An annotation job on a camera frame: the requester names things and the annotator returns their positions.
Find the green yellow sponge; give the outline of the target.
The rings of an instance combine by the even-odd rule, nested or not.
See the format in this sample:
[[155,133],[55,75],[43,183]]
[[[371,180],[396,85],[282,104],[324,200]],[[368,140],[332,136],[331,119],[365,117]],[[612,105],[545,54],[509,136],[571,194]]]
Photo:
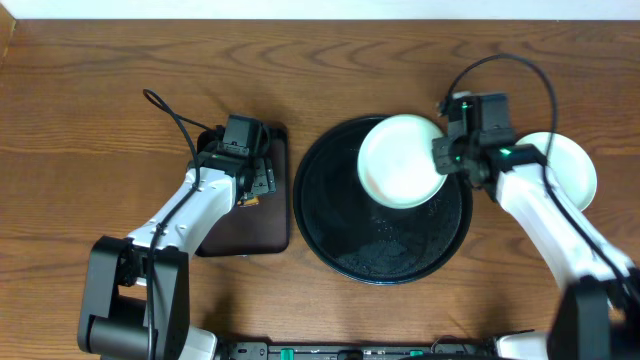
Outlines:
[[249,194],[244,194],[237,202],[237,205],[239,207],[251,207],[251,206],[256,206],[258,204],[259,204],[259,197],[249,195]]

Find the light blue plate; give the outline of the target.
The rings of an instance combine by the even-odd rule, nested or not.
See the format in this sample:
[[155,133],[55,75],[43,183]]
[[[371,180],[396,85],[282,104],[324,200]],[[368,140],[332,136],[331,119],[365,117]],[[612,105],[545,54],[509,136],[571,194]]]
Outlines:
[[443,136],[427,118],[400,114],[375,125],[357,157],[357,174],[365,192],[392,209],[409,209],[430,200],[447,177],[437,172],[432,141]]

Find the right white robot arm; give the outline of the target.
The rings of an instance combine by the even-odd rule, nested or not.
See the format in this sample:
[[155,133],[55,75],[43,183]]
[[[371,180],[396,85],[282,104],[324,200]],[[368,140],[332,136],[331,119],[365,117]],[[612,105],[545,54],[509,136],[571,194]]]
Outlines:
[[639,269],[583,215],[568,174],[588,165],[570,139],[538,132],[517,142],[469,135],[433,142],[436,169],[477,183],[523,228],[564,295],[548,333],[496,339],[507,359],[636,359]]

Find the light green plate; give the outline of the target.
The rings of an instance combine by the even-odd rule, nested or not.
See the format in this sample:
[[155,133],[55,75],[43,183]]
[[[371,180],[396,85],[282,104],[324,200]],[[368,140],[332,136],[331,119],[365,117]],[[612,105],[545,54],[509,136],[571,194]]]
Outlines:
[[586,151],[572,139],[556,134],[548,165],[565,195],[578,210],[584,211],[597,191],[596,169]]

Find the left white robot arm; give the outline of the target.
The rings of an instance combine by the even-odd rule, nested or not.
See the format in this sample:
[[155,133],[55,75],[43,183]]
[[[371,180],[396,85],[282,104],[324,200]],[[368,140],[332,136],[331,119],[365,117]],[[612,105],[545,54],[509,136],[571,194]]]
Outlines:
[[91,249],[79,348],[103,359],[212,359],[217,337],[190,320],[189,263],[242,200],[274,192],[269,156],[200,153],[174,195],[123,239]]

